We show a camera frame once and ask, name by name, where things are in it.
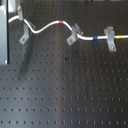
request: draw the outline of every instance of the metal bracket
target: metal bracket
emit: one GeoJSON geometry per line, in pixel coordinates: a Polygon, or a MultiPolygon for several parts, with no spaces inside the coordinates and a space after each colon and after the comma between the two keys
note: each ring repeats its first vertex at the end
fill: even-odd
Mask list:
{"type": "MultiPolygon", "coordinates": [[[[33,25],[31,22],[29,22],[29,24],[32,26],[33,29],[36,29],[36,26],[33,25]]],[[[22,45],[24,45],[29,39],[29,37],[32,35],[32,32],[30,31],[29,27],[26,24],[24,24],[23,28],[24,28],[24,35],[19,40],[19,42],[22,45]]]]}
{"type": "Polygon", "coordinates": [[[18,10],[18,15],[19,15],[19,20],[23,21],[24,20],[24,13],[23,13],[23,5],[21,2],[19,2],[17,10],[18,10]]]}
{"type": "Polygon", "coordinates": [[[69,46],[71,46],[78,40],[77,34],[83,35],[84,33],[80,29],[80,27],[75,24],[75,26],[72,26],[72,35],[66,40],[69,46]]]}
{"type": "Polygon", "coordinates": [[[106,29],[104,29],[104,33],[108,37],[107,43],[108,43],[109,51],[116,52],[116,46],[114,43],[115,32],[113,31],[113,27],[107,27],[106,29]]]}

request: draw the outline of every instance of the white clamp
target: white clamp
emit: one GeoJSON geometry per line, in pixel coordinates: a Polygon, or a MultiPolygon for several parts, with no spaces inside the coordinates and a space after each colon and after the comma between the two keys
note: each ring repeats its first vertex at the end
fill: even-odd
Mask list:
{"type": "Polygon", "coordinates": [[[109,51],[116,52],[116,46],[114,43],[115,32],[113,31],[113,27],[107,27],[106,29],[104,29],[104,33],[108,37],[107,44],[109,51]]]}

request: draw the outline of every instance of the screw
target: screw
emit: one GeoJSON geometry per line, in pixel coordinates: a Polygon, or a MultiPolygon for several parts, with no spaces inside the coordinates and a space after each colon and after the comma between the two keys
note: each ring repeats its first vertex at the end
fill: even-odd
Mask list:
{"type": "Polygon", "coordinates": [[[112,45],[112,49],[115,49],[115,46],[114,45],[112,45]]]}
{"type": "Polygon", "coordinates": [[[24,38],[22,38],[22,41],[24,41],[24,38]]]}
{"type": "Polygon", "coordinates": [[[71,42],[72,40],[71,39],[69,39],[69,42],[71,42]]]}

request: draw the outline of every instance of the gray metal frame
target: gray metal frame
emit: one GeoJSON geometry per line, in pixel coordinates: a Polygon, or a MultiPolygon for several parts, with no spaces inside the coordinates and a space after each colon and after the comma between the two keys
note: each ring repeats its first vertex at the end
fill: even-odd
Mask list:
{"type": "Polygon", "coordinates": [[[0,1],[0,65],[6,65],[8,58],[8,0],[0,1]]]}

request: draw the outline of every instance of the white cable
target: white cable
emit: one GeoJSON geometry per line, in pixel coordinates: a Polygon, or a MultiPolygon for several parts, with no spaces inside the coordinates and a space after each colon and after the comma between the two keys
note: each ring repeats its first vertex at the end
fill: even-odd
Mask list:
{"type": "Polygon", "coordinates": [[[97,38],[100,40],[100,39],[107,39],[108,37],[107,36],[98,36],[97,38]]]}
{"type": "Polygon", "coordinates": [[[72,31],[71,26],[67,22],[63,21],[63,24],[66,25],[70,29],[70,31],[72,31]]]}
{"type": "Polygon", "coordinates": [[[10,18],[9,19],[9,23],[11,23],[12,21],[17,20],[17,19],[19,19],[19,16],[18,15],[10,18]]]}
{"type": "Polygon", "coordinates": [[[28,25],[28,27],[30,28],[30,30],[34,33],[34,34],[38,34],[38,33],[41,33],[42,31],[44,31],[46,28],[54,25],[54,24],[59,24],[59,21],[53,21],[51,23],[49,23],[48,25],[46,25],[45,27],[43,27],[42,29],[40,30],[33,30],[33,28],[31,27],[31,25],[28,23],[28,21],[26,19],[24,19],[24,22],[28,25]]]}
{"type": "Polygon", "coordinates": [[[84,37],[84,36],[81,36],[79,34],[77,34],[78,38],[80,38],[81,40],[93,40],[93,37],[84,37]]]}
{"type": "Polygon", "coordinates": [[[121,35],[121,38],[128,38],[128,35],[121,35]]]}
{"type": "MultiPolygon", "coordinates": [[[[10,19],[9,19],[9,23],[11,23],[12,21],[14,21],[14,20],[16,20],[16,19],[19,19],[19,16],[18,16],[18,15],[16,15],[16,16],[10,18],[10,19]]],[[[46,25],[45,27],[43,27],[42,29],[40,29],[40,30],[34,30],[26,19],[24,19],[24,22],[28,25],[28,27],[30,28],[30,30],[31,30],[34,34],[41,33],[42,31],[44,31],[45,29],[47,29],[48,27],[50,27],[50,26],[52,26],[52,25],[54,25],[54,24],[59,24],[59,21],[53,21],[53,22],[49,23],[48,25],[46,25]]],[[[67,22],[63,21],[63,24],[66,25],[66,26],[70,29],[70,31],[72,31],[71,26],[70,26],[67,22]]],[[[93,38],[94,38],[94,37],[84,37],[84,36],[81,36],[81,35],[79,35],[79,34],[77,34],[77,36],[78,36],[78,38],[80,38],[81,40],[93,40],[93,38]]],[[[97,39],[107,39],[108,37],[107,37],[107,36],[97,36],[96,38],[97,38],[97,39]]],[[[121,38],[128,38],[128,35],[121,35],[121,38]]]]}

